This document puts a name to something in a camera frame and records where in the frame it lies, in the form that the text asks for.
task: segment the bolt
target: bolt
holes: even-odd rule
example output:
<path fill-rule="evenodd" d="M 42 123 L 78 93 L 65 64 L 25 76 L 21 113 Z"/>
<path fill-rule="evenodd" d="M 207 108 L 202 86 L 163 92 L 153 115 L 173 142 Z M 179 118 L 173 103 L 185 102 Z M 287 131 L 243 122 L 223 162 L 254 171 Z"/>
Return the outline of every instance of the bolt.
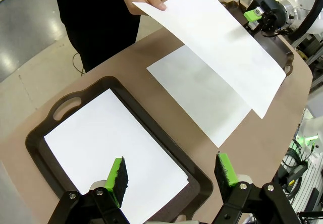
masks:
<path fill-rule="evenodd" d="M 269 191 L 273 191 L 274 190 L 274 187 L 272 185 L 268 185 L 268 190 Z"/>
<path fill-rule="evenodd" d="M 103 191 L 102 191 L 102 190 L 98 190 L 98 191 L 96 192 L 96 194 L 97 194 L 97 195 L 103 195 Z"/>
<path fill-rule="evenodd" d="M 247 185 L 246 184 L 240 184 L 240 189 L 242 189 L 242 190 L 245 190 L 245 189 L 247 189 Z"/>

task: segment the brown tray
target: brown tray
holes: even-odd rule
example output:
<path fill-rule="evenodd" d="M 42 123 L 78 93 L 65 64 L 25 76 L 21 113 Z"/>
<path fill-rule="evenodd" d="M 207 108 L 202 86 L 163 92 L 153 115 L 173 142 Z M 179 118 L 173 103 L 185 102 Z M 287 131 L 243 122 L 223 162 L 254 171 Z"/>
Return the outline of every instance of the brown tray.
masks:
<path fill-rule="evenodd" d="M 166 206 L 157 212 L 149 221 L 172 221 L 179 215 L 191 219 L 195 211 L 207 200 L 213 191 L 211 180 L 184 153 L 184 151 L 167 135 L 157 122 L 146 112 L 126 88 L 114 77 L 107 76 L 98 80 L 83 91 L 74 92 L 61 98 L 54 104 L 46 119 L 33 129 L 26 138 L 26 148 L 48 184 L 60 198 L 64 192 L 77 191 L 72 181 L 64 172 L 59 162 L 51 152 L 44 136 L 61 122 L 78 111 L 81 107 L 95 99 L 106 90 L 111 91 L 136 118 L 143 128 L 154 138 L 163 150 L 187 174 L 189 184 L 176 195 Z M 59 120 L 55 113 L 67 101 L 80 98 L 81 103 L 69 109 Z"/>

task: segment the brown table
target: brown table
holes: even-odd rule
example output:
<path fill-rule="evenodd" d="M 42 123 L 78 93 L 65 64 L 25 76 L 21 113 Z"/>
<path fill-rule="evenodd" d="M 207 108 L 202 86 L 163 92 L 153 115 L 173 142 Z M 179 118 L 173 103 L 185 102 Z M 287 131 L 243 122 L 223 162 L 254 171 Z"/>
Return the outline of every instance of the brown table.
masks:
<path fill-rule="evenodd" d="M 130 91 L 159 125 L 182 147 L 214 184 L 211 197 L 194 219 L 211 223 L 222 205 L 213 173 L 218 148 L 146 69 L 183 43 L 162 29 L 107 60 L 61 91 L 31 115 L 0 146 L 0 159 L 40 223 L 47 223 L 58 198 L 51 190 L 25 147 L 27 134 L 45 119 L 62 96 L 83 90 L 103 76 L 112 75 Z M 274 176 L 300 120 L 311 86 L 312 74 L 293 51 L 294 71 L 278 90 L 261 120 L 251 111 L 220 150 L 229 154 L 237 173 L 252 177 L 262 186 Z"/>

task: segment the person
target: person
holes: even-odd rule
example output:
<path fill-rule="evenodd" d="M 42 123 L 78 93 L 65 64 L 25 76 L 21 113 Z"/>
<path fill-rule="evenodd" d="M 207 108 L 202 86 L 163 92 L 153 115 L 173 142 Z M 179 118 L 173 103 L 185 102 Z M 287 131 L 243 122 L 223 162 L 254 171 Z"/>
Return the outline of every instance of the person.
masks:
<path fill-rule="evenodd" d="M 143 12 L 132 2 L 164 11 L 164 0 L 57 0 L 67 36 L 86 72 L 135 43 Z"/>

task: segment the floor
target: floor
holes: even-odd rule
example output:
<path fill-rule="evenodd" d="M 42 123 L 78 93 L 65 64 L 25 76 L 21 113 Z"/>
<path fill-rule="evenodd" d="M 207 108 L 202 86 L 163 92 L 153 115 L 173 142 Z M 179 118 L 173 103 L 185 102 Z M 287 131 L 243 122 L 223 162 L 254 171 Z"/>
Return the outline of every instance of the floor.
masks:
<path fill-rule="evenodd" d="M 52 23 L 45 22 L 45 17 L 40 16 L 35 21 L 26 21 L 24 27 L 16 21 L 19 16 L 15 18 L 16 13 L 13 13 L 10 18 L 12 24 L 5 23 L 6 29 L 0 26 L 0 38 L 5 35 L 5 41 L 8 41 L 4 43 L 0 40 L 0 72 L 3 72 L 0 73 L 0 78 L 3 79 L 0 83 L 0 143 L 29 115 L 80 77 L 80 73 L 72 65 L 76 51 L 58 20 L 57 10 L 46 12 L 41 5 L 42 0 L 33 1 L 36 5 L 29 4 L 28 7 L 20 3 L 17 5 L 18 10 L 29 14 L 30 20 L 39 16 L 37 10 L 40 10 Z M 52 0 L 44 1 L 50 3 L 49 7 L 55 8 Z M 1 23 L 3 9 L 9 10 L 11 3 L 18 3 L 15 0 L 5 2 L 0 4 Z M 142 16 L 137 40 L 161 27 L 152 18 Z M 10 30 L 11 33 L 4 33 L 4 30 Z M 75 64 L 82 69 L 78 55 L 75 57 Z"/>

